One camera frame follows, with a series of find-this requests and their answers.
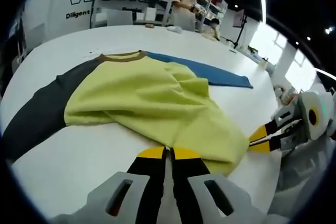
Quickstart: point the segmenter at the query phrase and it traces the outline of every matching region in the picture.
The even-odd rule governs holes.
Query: chair
[[[107,10],[107,26],[133,25],[132,12],[129,10]]]
[[[195,17],[174,13],[171,15],[171,21],[173,26],[179,26],[185,31],[195,31]]]

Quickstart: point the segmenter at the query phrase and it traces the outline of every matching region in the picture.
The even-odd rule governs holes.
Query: blue cloth
[[[169,55],[156,54],[154,52],[147,52],[147,56],[163,62],[176,62],[185,65],[189,67],[197,77],[208,79],[209,85],[253,88],[246,76],[238,76],[223,69]]]

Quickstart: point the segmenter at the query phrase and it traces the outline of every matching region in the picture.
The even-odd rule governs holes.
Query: window
[[[310,89],[316,78],[316,71],[310,61],[301,51],[297,51],[290,65],[286,79],[292,84],[297,92]]]
[[[272,27],[260,23],[250,46],[257,49],[261,57],[268,58],[269,62],[276,65],[286,43],[287,39],[285,36],[278,33]]]

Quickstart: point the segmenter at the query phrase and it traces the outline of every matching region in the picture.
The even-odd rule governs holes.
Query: white box
[[[145,19],[145,13],[137,13],[137,20],[144,20]]]
[[[156,18],[156,8],[147,7],[145,9],[145,20],[155,21]]]

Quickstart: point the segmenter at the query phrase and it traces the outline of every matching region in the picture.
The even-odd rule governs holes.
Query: white storage bin
[[[228,4],[224,0],[217,3],[216,5],[223,13],[226,12]]]
[[[145,13],[137,13],[137,20],[144,20],[145,19]]]
[[[145,9],[145,20],[155,21],[156,18],[156,8],[147,7]]]

